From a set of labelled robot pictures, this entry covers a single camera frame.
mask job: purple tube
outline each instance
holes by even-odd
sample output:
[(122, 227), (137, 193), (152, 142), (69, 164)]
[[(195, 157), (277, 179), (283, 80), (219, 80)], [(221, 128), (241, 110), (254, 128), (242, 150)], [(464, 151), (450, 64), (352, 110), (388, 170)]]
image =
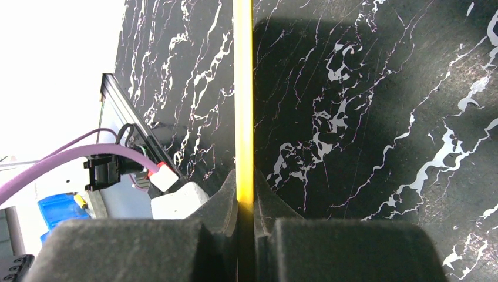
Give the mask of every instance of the purple tube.
[(159, 171), (157, 165), (139, 152), (116, 144), (92, 144), (76, 147), (37, 162), (32, 167), (26, 169), (16, 177), (0, 187), (0, 204), (5, 203), (10, 197), (30, 184), (35, 179), (49, 172), (50, 170), (63, 165), (79, 157), (86, 157), (94, 154), (115, 154), (135, 162), (149, 169), (152, 173)]
[(109, 129), (109, 128), (97, 128), (97, 129), (94, 129), (94, 130), (92, 130), (92, 131), (90, 131), (90, 132), (88, 132), (88, 133), (85, 133), (84, 135), (79, 136), (79, 137), (78, 137), (78, 138), (76, 138), (75, 140), (73, 140), (73, 141), (71, 141), (71, 142), (69, 142), (69, 143), (65, 144), (64, 146), (62, 146), (62, 147), (58, 148), (57, 150), (55, 150), (55, 151), (53, 151), (52, 153), (50, 153), (47, 157), (44, 157), (42, 160), (45, 160), (45, 159), (46, 159), (46, 158), (48, 158), (48, 157), (51, 157), (51, 156), (53, 156), (53, 155), (55, 155), (55, 154), (57, 154), (57, 153), (59, 153), (59, 152), (62, 152), (62, 151), (64, 151), (65, 149), (67, 149), (67, 148), (69, 148), (69, 147), (73, 146), (73, 145), (74, 145), (74, 144), (76, 144), (77, 142), (80, 142), (81, 140), (83, 140), (83, 139), (87, 138), (88, 136), (90, 136), (90, 135), (92, 135), (92, 134), (94, 134), (94, 133), (97, 133), (97, 132), (101, 132), (101, 131), (107, 131), (107, 132), (110, 132), (110, 133), (112, 133), (112, 135), (114, 135), (114, 138), (117, 138), (117, 134), (116, 134), (116, 132), (114, 132), (114, 130)]

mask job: yellow rod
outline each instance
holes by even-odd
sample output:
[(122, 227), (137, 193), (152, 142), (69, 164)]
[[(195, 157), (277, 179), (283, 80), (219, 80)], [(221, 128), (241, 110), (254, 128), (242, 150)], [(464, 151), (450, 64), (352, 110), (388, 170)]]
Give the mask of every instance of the yellow rod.
[(238, 280), (254, 281), (253, 6), (233, 1)]

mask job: white connector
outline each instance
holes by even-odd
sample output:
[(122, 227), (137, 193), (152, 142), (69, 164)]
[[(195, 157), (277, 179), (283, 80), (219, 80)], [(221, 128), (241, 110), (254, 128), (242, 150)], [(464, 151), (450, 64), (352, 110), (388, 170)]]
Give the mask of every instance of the white connector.
[(178, 191), (150, 201), (154, 219), (185, 219), (199, 209), (209, 196), (195, 182), (188, 182)]
[(163, 162), (157, 166), (159, 167), (158, 172), (149, 172), (150, 182), (159, 188), (159, 190), (166, 192), (178, 180), (178, 175)]

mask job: black marble surface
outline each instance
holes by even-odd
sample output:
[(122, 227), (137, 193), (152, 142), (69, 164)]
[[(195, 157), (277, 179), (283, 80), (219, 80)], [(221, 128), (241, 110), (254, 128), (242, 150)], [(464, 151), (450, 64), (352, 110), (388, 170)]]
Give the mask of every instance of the black marble surface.
[[(234, 167), (231, 0), (126, 5), (115, 75), (213, 194)], [(495, 280), (498, 1), (260, 0), (253, 19), (276, 194), (307, 218), (418, 224), (450, 280)]]

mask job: blue object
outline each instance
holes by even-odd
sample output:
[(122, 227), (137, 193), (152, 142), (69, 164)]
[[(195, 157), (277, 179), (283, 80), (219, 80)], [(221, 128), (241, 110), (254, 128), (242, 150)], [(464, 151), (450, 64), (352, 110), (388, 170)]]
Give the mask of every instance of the blue object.
[(90, 218), (90, 215), (74, 201), (73, 195), (59, 194), (47, 197), (38, 201), (38, 207), (49, 230), (40, 237), (42, 242), (60, 222), (67, 219)]

